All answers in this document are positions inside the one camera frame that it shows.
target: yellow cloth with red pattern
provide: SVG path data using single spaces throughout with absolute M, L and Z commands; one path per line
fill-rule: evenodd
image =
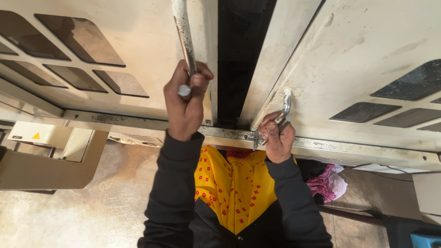
M 219 223 L 235 235 L 277 199 L 265 157 L 265 151 L 229 152 L 226 161 L 211 146 L 201 149 L 194 173 L 194 200 L 201 198 L 217 215 Z

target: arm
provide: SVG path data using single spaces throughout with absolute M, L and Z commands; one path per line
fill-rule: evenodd
M 178 87 L 188 80 L 187 66 L 181 60 L 172 79 L 164 87 L 169 128 L 161 148 L 153 188 L 145 211 L 144 237 L 139 248 L 193 247 L 188 225 L 194 218 L 194 171 L 198 165 L 204 136 L 197 132 L 204 113 L 202 101 L 213 74 L 197 61 L 200 73 L 190 80 L 191 100 L 178 95 Z
M 259 132 L 265 140 L 268 172 L 275 181 L 274 191 L 282 208 L 282 224 L 292 247 L 332 247 L 323 218 L 309 187 L 302 181 L 291 155 L 295 130 L 288 125 L 279 133 L 272 121 L 278 113 L 265 116 Z
M 203 141 L 198 132 L 188 142 L 165 137 L 138 247 L 193 247 L 188 225 L 194 218 L 194 171 Z

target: curved metal handle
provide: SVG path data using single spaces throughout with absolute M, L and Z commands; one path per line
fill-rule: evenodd
M 181 42 L 184 59 L 187 63 L 189 79 L 196 74 L 196 58 L 194 57 L 193 42 L 191 41 L 190 24 L 187 14 L 187 0 L 172 0 L 173 16 L 175 17 L 179 41 Z M 186 101 L 190 100 L 190 88 L 178 90 L 178 94 Z
M 283 109 L 274 119 L 274 122 L 279 124 L 279 132 L 282 131 L 288 125 L 288 123 L 292 121 L 291 118 L 289 120 L 283 121 L 284 118 L 288 116 L 289 111 L 291 110 L 291 94 L 291 89 L 285 89 L 283 91 Z M 267 142 L 268 141 L 264 140 L 262 141 L 261 145 L 264 146 Z

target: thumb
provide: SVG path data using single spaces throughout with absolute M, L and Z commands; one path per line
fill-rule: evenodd
M 191 100 L 188 103 L 187 108 L 200 109 L 203 108 L 202 102 L 204 101 L 205 94 L 205 78 L 203 75 L 195 74 L 191 78 Z
M 274 121 L 268 122 L 266 129 L 268 130 L 268 143 L 280 143 L 279 127 Z

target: floor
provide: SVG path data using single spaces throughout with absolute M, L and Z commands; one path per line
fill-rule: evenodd
M 109 140 L 93 181 L 84 189 L 58 190 L 54 195 L 0 192 L 1 247 L 136 247 L 158 153 L 158 148 Z M 348 189 L 331 206 L 420 218 L 412 182 L 359 170 L 340 175 Z M 389 247 L 384 228 L 322 216 L 334 247 Z

